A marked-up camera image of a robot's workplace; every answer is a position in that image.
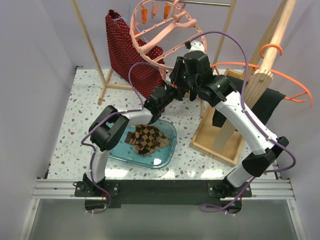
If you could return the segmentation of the beige brown argyle sock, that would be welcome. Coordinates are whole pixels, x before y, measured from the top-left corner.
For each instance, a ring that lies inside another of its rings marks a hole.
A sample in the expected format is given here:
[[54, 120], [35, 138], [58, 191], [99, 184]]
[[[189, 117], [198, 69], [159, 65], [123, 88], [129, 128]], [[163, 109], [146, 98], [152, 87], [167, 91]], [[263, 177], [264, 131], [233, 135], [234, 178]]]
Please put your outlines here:
[[150, 155], [161, 148], [165, 148], [170, 143], [170, 139], [161, 131], [147, 133], [136, 131], [133, 136], [133, 150], [141, 156]]

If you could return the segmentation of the black multicolour argyle sock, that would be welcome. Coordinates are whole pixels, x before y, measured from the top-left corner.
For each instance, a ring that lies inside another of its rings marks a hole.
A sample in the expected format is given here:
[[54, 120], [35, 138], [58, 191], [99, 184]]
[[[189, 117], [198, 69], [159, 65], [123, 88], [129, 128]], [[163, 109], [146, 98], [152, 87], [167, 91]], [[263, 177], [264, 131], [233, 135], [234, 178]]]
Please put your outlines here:
[[196, 98], [197, 98], [197, 96], [198, 96], [198, 94], [197, 94], [197, 92], [196, 92], [196, 87], [195, 86], [193, 86], [193, 87], [191, 87], [190, 88], [190, 90], [189, 90], [189, 100], [191, 101], [191, 102], [193, 102]]

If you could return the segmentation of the pink round clip hanger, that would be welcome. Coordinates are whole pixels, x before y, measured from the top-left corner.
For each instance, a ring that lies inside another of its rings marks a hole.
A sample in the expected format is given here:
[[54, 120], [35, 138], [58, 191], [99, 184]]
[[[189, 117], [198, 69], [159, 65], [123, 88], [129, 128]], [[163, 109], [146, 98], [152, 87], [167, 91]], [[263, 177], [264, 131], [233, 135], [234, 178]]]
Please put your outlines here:
[[[172, 71], [173, 68], [168, 65], [165, 65], [164, 63], [162, 63], [162, 61], [169, 55], [175, 53], [177, 50], [182, 48], [185, 45], [185, 40], [154, 59], [149, 57], [149, 52], [153, 50], [155, 47], [159, 46], [161, 41], [165, 40], [166, 37], [178, 30], [194, 29], [196, 31], [195, 35], [187, 39], [187, 41], [190, 43], [195, 39], [199, 38], [200, 34], [203, 33], [200, 27], [198, 26], [198, 21], [195, 18], [192, 18], [190, 14], [185, 10], [187, 3], [184, 0], [167, 0], [164, 3], [166, 6], [170, 7], [168, 17], [162, 20], [161, 22], [153, 24], [147, 29], [143, 29], [140, 32], [136, 32], [137, 15], [140, 14], [141, 22], [143, 24], [145, 24], [148, 19], [148, 10], [146, 8], [146, 5], [151, 6], [150, 11], [152, 12], [152, 18], [155, 17], [159, 10], [159, 7], [154, 0], [141, 1], [133, 10], [130, 19], [129, 31], [133, 46], [135, 47], [137, 52], [144, 60], [158, 68], [161, 78], [163, 80], [166, 79], [167, 72]], [[141, 39], [145, 34], [157, 30], [160, 27], [162, 27], [163, 29], [146, 44], [140, 45], [138, 43], [138, 40]]]

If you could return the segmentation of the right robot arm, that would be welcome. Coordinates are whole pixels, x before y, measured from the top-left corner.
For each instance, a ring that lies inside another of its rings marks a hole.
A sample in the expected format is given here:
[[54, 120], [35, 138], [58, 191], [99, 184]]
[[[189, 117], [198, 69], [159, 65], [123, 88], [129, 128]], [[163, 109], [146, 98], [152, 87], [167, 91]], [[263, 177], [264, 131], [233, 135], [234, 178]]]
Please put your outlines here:
[[177, 90], [176, 99], [189, 93], [190, 101], [200, 98], [229, 120], [248, 143], [251, 154], [234, 168], [215, 189], [221, 195], [235, 196], [252, 177], [260, 177], [278, 158], [289, 141], [272, 133], [241, 102], [241, 94], [225, 75], [214, 75], [208, 56], [200, 50], [178, 56], [169, 75]]

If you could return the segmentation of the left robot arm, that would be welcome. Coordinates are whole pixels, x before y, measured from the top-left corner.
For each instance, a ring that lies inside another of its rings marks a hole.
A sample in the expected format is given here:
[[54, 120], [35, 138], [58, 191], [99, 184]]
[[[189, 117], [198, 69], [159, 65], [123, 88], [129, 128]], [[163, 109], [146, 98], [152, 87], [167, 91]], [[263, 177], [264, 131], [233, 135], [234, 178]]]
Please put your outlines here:
[[108, 105], [89, 128], [81, 144], [92, 148], [89, 169], [83, 175], [86, 191], [92, 196], [108, 196], [104, 189], [105, 168], [110, 151], [116, 147], [127, 127], [152, 125], [174, 100], [182, 101], [187, 90], [177, 86], [156, 87], [138, 109], [118, 110]]

